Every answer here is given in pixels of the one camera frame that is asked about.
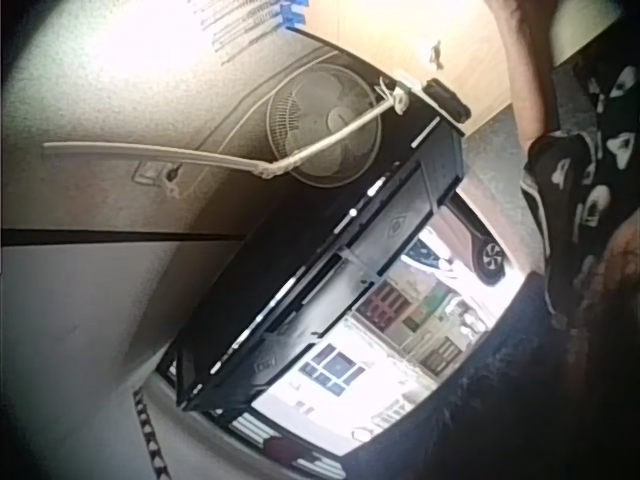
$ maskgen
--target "blue object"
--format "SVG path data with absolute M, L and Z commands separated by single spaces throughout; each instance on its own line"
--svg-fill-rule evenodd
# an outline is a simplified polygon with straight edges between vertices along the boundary
M 306 23 L 304 15 L 291 10 L 291 5 L 281 5 L 280 13 L 282 14 L 282 23 L 286 28 L 304 25 Z

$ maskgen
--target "hand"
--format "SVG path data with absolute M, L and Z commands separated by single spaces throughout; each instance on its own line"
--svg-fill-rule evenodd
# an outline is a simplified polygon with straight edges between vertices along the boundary
M 530 27 L 548 31 L 558 0 L 484 0 L 496 20 L 521 18 Z

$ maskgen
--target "wall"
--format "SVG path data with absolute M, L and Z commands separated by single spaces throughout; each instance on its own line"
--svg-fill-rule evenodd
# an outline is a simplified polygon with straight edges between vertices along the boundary
M 131 392 L 153 371 L 237 247 L 202 242 L 4 249 L 3 402 L 46 462 L 94 459 L 89 463 L 100 472 L 100 461 L 120 459 L 129 468 L 129 440 L 122 439 L 131 437 L 136 422 Z
M 32 36 L 3 84 L 3 225 L 249 232 L 293 181 L 288 176 L 267 182 L 187 166 L 180 174 L 186 186 L 202 182 L 177 200 L 134 184 L 136 162 L 44 163 L 41 145 L 110 141 L 215 151 L 230 130 L 225 120 L 242 117 L 261 86 L 273 88 L 326 48 L 282 30 L 223 66 L 224 52 L 215 52 L 187 0 L 56 3 L 39 28 L 27 25 Z M 264 116 L 260 124 L 264 130 Z M 255 135 L 239 136 L 226 153 L 270 152 Z

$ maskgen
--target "electric fan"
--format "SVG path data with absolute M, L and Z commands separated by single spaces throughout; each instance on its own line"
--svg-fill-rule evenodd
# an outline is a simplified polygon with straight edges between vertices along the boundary
M 339 132 L 375 107 L 373 90 L 346 68 L 318 64 L 291 79 L 271 97 L 269 142 L 278 159 Z M 338 187 L 364 172 L 380 145 L 379 117 L 344 140 L 313 155 L 291 173 L 317 187 Z

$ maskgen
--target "car tire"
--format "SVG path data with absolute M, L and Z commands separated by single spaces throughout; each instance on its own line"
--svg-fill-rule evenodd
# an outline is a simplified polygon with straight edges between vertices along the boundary
M 485 285 L 495 285 L 504 277 L 504 250 L 490 237 L 477 242 L 474 250 L 473 263 L 476 275 Z

